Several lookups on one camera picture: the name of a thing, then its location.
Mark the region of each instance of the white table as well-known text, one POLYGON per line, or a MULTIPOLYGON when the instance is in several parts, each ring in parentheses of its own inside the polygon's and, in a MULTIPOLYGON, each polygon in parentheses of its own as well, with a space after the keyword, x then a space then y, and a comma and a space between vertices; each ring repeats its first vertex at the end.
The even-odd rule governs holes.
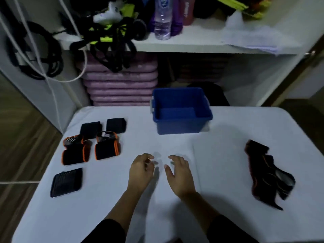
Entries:
POLYGON ((121 154, 96 161, 61 164, 59 145, 14 233, 13 243, 78 243, 108 214, 127 186, 129 167, 138 154, 151 153, 159 175, 136 207, 127 242, 165 243, 174 236, 206 242, 198 224, 168 187, 164 164, 170 154, 190 162, 195 185, 206 199, 260 242, 324 240, 324 157, 284 110, 265 107, 211 107, 209 132, 158 135, 149 107, 85 107, 73 117, 63 138, 79 133, 82 123, 125 117, 121 154), (244 146, 253 139, 270 147, 275 164, 290 172, 296 186, 279 211, 251 194, 252 179, 244 146), (82 188, 50 197, 53 177, 83 167, 82 188))

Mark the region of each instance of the plastic water bottle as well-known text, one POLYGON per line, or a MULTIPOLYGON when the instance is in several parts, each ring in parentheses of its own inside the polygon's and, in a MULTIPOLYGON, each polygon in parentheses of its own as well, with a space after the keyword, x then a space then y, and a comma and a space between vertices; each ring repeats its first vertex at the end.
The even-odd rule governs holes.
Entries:
POLYGON ((154 33, 158 40, 171 37, 173 0, 155 0, 154 33))

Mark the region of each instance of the right hand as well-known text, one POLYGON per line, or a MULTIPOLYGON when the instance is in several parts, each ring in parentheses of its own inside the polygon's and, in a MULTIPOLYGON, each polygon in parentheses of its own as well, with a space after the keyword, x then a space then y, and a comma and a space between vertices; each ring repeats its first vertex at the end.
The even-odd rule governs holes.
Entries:
POLYGON ((176 155, 170 155, 168 158, 174 162, 174 175, 168 165, 164 165, 164 169, 168 183, 175 195, 182 199, 188 194, 195 193, 195 184, 188 161, 176 155))

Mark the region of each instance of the blue storage bin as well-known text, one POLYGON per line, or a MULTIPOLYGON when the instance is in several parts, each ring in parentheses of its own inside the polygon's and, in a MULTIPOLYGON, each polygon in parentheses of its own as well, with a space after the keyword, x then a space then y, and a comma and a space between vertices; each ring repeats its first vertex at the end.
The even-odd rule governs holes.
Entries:
POLYGON ((160 88, 153 90, 153 121, 160 135, 198 133, 213 119, 201 88, 160 88))

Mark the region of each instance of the shelving unit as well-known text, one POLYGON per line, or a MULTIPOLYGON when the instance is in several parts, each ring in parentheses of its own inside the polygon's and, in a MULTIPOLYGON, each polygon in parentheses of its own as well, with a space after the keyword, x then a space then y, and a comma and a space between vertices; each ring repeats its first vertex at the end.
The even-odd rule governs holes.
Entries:
MULTIPOLYGON (((62 8, 58 0, 20 1, 30 20, 41 24, 50 32, 60 28, 58 11, 62 11, 62 8)), ((156 40, 151 33, 146 40, 134 43, 138 51, 233 54, 222 78, 229 103, 233 106, 261 106, 324 34, 323 7, 324 0, 273 0, 262 20, 246 21, 249 28, 268 25, 285 35, 280 41, 282 51, 278 56, 225 45, 221 37, 225 20, 217 14, 206 20, 196 19, 191 26, 184 27, 180 35, 170 40, 156 40)), ((61 41, 61 44, 63 49, 68 49, 70 42, 61 41)), ((67 60, 65 70, 69 72, 67 79, 72 78, 77 72, 69 59, 69 51, 63 53, 67 60)), ((6 70, 1 61, 0 69, 6 70)), ((79 89, 71 88, 76 98, 87 97, 79 89)))

